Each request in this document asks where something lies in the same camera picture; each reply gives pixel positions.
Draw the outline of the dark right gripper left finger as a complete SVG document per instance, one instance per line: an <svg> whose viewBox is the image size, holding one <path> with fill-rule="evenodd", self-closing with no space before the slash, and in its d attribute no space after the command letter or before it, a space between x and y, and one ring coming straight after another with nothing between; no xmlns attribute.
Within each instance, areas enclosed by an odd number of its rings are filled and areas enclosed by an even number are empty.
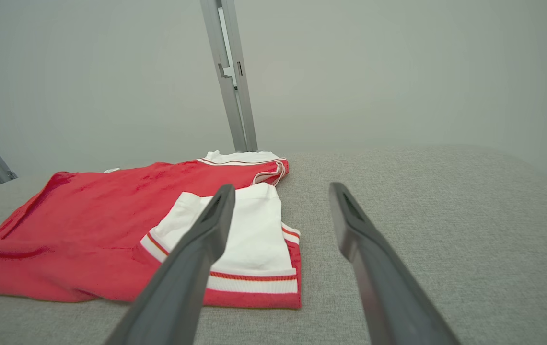
<svg viewBox="0 0 547 345"><path fill-rule="evenodd" d="M225 251L234 204L234 186L221 186L117 324L108 345L194 342L210 267Z"/></svg>

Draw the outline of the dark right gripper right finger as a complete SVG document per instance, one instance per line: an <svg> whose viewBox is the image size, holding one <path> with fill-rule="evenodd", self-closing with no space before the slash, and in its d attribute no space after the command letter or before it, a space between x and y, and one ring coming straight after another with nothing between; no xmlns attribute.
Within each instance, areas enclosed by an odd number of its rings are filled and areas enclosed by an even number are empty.
<svg viewBox="0 0 547 345"><path fill-rule="evenodd" d="M373 345L457 345L459 339L392 245L342 183L329 185L339 251L356 275Z"/></svg>

